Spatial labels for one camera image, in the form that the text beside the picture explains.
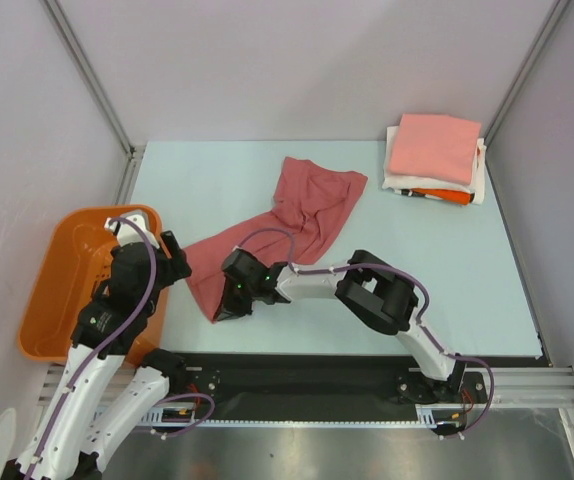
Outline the red t shirt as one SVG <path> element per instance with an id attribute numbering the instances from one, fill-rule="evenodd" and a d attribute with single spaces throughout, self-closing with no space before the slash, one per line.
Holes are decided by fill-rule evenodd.
<path id="1" fill-rule="evenodd" d="M 271 210 L 186 248 L 192 268 L 187 284 L 204 316 L 216 321 L 225 287 L 221 265 L 236 246 L 270 265 L 285 261 L 294 243 L 292 261 L 314 264 L 339 236 L 367 182 L 368 177 L 356 171 L 285 158 Z"/>

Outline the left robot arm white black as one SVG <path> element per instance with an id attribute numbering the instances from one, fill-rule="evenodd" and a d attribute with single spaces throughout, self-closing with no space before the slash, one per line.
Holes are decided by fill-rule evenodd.
<path id="1" fill-rule="evenodd" d="M 5 479 L 99 479 L 144 414 L 187 390 L 183 358 L 155 348 L 113 403 L 101 416 L 95 414 L 155 313 L 161 291 L 191 274 L 170 231 L 155 239 L 143 228 L 123 225 L 116 237 L 110 277 L 79 313 L 57 393 L 28 446 L 4 466 Z"/>

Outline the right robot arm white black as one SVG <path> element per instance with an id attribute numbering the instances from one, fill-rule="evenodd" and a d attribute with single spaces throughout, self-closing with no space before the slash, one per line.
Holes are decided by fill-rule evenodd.
<path id="1" fill-rule="evenodd" d="M 225 284 L 215 313 L 217 322 L 250 315 L 256 302 L 338 300 L 363 325 L 395 337 L 406 348 L 436 399 L 451 401 L 464 389 L 465 362 L 447 352 L 422 321 L 428 305 L 419 303 L 416 292 L 424 288 L 366 250 L 355 251 L 346 264 L 309 268 L 287 261 L 267 266 L 236 248 L 221 271 Z"/>

